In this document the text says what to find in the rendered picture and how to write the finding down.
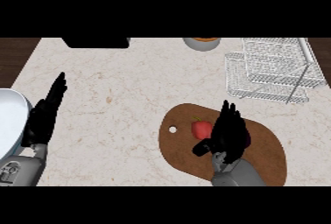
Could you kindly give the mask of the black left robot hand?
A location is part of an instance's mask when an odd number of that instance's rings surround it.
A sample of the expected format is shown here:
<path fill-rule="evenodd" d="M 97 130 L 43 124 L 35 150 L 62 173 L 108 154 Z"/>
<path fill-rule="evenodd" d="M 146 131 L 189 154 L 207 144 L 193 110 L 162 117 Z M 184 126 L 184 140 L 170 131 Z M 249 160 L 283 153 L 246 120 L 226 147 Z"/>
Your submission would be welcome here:
<path fill-rule="evenodd" d="M 22 147 L 48 143 L 56 124 L 57 109 L 66 90 L 65 73 L 60 73 L 51 84 L 46 98 L 37 102 L 29 111 L 20 142 Z"/>

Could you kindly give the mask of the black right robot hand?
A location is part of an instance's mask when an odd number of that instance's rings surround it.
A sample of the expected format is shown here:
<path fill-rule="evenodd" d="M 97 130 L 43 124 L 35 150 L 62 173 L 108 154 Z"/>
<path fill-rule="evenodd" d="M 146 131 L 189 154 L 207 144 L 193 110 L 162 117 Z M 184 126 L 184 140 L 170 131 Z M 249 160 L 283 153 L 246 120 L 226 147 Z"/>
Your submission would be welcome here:
<path fill-rule="evenodd" d="M 220 115 L 211 127 L 211 133 L 192 147 L 192 153 L 201 157 L 207 152 L 224 153 L 223 162 L 230 164 L 244 155 L 248 146 L 248 131 L 235 104 L 223 101 Z"/>

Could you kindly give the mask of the red bell pepper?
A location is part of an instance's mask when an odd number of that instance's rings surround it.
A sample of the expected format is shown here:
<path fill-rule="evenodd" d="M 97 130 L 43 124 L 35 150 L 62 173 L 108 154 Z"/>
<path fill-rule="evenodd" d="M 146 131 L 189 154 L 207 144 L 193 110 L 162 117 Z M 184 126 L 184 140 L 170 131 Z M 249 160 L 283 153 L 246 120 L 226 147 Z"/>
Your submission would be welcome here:
<path fill-rule="evenodd" d="M 212 124 L 204 121 L 199 117 L 193 117 L 195 121 L 190 123 L 190 133 L 192 136 L 202 140 L 204 138 L 211 137 L 212 133 Z"/>

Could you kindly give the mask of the brown wooden cutting board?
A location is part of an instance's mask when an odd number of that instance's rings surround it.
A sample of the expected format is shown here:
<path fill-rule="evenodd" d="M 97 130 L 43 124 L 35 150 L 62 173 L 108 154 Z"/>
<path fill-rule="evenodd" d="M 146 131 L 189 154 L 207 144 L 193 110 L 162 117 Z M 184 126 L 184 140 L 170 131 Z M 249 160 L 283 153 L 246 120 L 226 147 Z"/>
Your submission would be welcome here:
<path fill-rule="evenodd" d="M 192 147 L 199 140 L 192 136 L 195 117 L 214 123 L 220 115 L 217 110 L 183 103 L 167 112 L 159 126 L 159 151 L 168 164 L 179 171 L 210 180 L 212 178 L 212 154 L 198 157 Z M 255 121 L 248 119 L 245 127 L 251 144 L 242 159 L 249 162 L 267 186 L 282 186 L 286 178 L 285 150 L 275 133 Z"/>

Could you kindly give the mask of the white round plate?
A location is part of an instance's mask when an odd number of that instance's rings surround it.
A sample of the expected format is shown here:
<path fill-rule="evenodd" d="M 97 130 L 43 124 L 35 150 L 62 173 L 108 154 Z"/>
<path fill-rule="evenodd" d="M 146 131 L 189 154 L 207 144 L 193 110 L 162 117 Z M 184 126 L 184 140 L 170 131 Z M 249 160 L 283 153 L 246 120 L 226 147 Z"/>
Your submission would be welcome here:
<path fill-rule="evenodd" d="M 12 88 L 0 88 L 0 160 L 14 154 L 20 145 L 32 106 Z"/>

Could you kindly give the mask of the black flat appliance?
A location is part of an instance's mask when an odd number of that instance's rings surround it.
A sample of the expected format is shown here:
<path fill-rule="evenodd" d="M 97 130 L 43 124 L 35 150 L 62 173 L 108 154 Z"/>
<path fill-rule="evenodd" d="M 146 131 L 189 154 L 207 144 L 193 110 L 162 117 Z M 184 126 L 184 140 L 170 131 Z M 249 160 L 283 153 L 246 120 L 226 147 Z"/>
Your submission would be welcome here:
<path fill-rule="evenodd" d="M 125 49 L 130 47 L 130 38 L 63 38 L 71 48 L 109 48 Z"/>

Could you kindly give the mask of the grey cup with orange content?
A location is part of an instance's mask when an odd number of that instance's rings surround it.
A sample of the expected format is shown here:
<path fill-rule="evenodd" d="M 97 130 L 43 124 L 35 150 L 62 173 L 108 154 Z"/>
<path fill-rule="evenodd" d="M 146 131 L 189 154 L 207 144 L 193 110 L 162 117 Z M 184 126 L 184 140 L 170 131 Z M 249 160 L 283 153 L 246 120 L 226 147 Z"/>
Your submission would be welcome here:
<path fill-rule="evenodd" d="M 221 39 L 220 38 L 202 38 L 202 39 L 196 39 L 196 38 L 184 38 L 183 42 L 186 44 L 186 46 L 199 52 L 207 52 L 210 50 L 212 50 L 217 45 L 220 44 Z"/>

